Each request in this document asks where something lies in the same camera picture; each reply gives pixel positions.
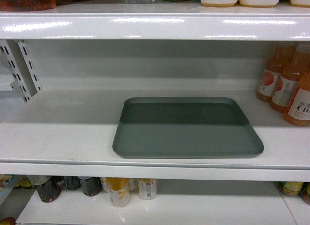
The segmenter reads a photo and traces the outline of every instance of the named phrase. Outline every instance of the orange juice bottle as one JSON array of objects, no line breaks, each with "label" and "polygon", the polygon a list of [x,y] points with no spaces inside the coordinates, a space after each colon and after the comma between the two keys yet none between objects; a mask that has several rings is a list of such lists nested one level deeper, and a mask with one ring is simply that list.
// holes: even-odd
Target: orange juice bottle
[{"label": "orange juice bottle", "polygon": [[106,178],[111,202],[116,207],[124,207],[130,200],[129,178]]},{"label": "orange juice bottle", "polygon": [[295,126],[308,126],[310,123],[310,73],[303,75],[293,98],[286,109],[284,119]]},{"label": "orange juice bottle", "polygon": [[276,86],[270,107],[284,113],[297,88],[300,78],[310,71],[310,42],[301,42],[292,62],[284,68]]},{"label": "orange juice bottle", "polygon": [[280,75],[295,53],[294,42],[279,42],[274,55],[268,60],[256,97],[270,102]]}]

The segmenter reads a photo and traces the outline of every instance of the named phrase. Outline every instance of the plastic tray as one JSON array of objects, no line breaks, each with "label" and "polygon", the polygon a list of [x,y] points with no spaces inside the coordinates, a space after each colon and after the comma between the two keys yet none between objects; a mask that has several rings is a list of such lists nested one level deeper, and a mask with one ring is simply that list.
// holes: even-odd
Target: plastic tray
[{"label": "plastic tray", "polygon": [[230,98],[137,97],[124,104],[113,150],[123,158],[252,158],[264,145]]}]

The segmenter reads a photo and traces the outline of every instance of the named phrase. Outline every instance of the bottle cap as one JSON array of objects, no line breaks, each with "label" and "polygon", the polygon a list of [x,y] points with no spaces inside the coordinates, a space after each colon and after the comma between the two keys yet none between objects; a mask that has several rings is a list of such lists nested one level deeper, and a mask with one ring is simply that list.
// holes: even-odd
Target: bottle cap
[{"label": "bottle cap", "polygon": [[310,53],[310,42],[300,42],[297,46],[298,52]]}]

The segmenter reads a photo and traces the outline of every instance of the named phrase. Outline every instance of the store shelving unit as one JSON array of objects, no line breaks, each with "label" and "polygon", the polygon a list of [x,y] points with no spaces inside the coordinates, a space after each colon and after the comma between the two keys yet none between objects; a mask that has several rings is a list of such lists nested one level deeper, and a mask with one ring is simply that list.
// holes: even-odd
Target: store shelving unit
[{"label": "store shelving unit", "polygon": [[[170,188],[191,180],[196,189],[207,188],[209,180],[232,180],[237,182],[212,184],[217,188],[221,183],[232,184],[248,192],[234,195],[225,189],[240,210],[246,209],[241,205],[249,199],[276,210],[276,218],[282,219],[277,220],[279,224],[302,224],[299,221],[305,217],[295,217],[274,185],[264,181],[310,181],[309,128],[287,124],[281,114],[255,98],[255,90],[274,41],[308,41],[309,25],[310,10],[287,3],[275,8],[206,8],[198,1],[127,5],[123,0],[108,0],[35,13],[1,12],[0,38],[23,40],[24,55],[35,70],[33,79],[40,79],[34,84],[43,90],[0,124],[0,167],[10,174],[152,177],[167,179],[162,181]],[[124,101],[135,96],[230,97],[244,111],[265,151],[251,159],[122,159],[113,152],[112,142]],[[197,180],[206,181],[199,186]],[[250,181],[257,181],[257,188]],[[260,193],[253,194],[247,190],[250,187]],[[156,200],[143,205],[133,196],[132,206],[123,212],[130,217],[136,207],[145,208],[145,213],[153,207],[153,213],[144,217],[149,221],[162,213],[160,200],[172,214],[183,212],[174,210],[171,200],[181,207],[189,201],[191,207],[199,208],[194,217],[202,217],[196,223],[205,224],[209,220],[204,202],[218,205],[215,214],[220,215],[225,211],[221,206],[229,200],[222,201],[219,192],[211,196],[203,192],[201,202],[186,188],[175,194],[163,189]],[[63,191],[63,198],[41,206],[35,194],[18,222],[77,223],[68,217],[45,220],[29,214],[37,209],[42,214],[52,208],[62,210],[70,199],[85,200],[81,211],[111,206],[98,200],[107,195],[82,196],[79,191]],[[87,218],[97,215],[85,212],[86,219],[79,224],[102,224],[102,220],[144,224],[134,215],[128,223],[119,221],[115,219],[119,212],[114,210],[108,217],[100,214],[93,223]],[[67,213],[75,217],[74,211]],[[239,216],[255,224],[266,213]],[[286,213],[289,218],[284,220],[281,216]],[[271,223],[269,219],[271,215],[266,216],[266,223]],[[226,220],[215,216],[212,221],[223,224]]]}]

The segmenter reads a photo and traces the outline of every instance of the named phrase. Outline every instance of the bottle label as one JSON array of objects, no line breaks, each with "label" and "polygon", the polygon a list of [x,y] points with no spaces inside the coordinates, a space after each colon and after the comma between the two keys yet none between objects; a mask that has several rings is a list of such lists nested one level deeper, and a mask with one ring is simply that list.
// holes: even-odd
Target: bottle label
[{"label": "bottle label", "polygon": [[157,181],[142,182],[138,179],[139,194],[144,199],[152,199],[157,194]]},{"label": "bottle label", "polygon": [[27,177],[33,185],[43,185],[51,178],[51,176],[41,175],[27,175]]},{"label": "bottle label", "polygon": [[111,198],[111,202],[113,203],[113,205],[117,207],[126,205],[130,200],[130,193],[128,186],[125,186],[120,190],[109,189],[108,191]]},{"label": "bottle label", "polygon": [[295,119],[310,120],[310,92],[297,87],[287,113]]},{"label": "bottle label", "polygon": [[291,81],[281,76],[275,88],[272,101],[280,106],[288,106],[297,86],[298,81]]},{"label": "bottle label", "polygon": [[261,84],[258,87],[258,92],[262,95],[271,97],[274,93],[280,75],[280,73],[275,73],[268,69],[265,69]]}]

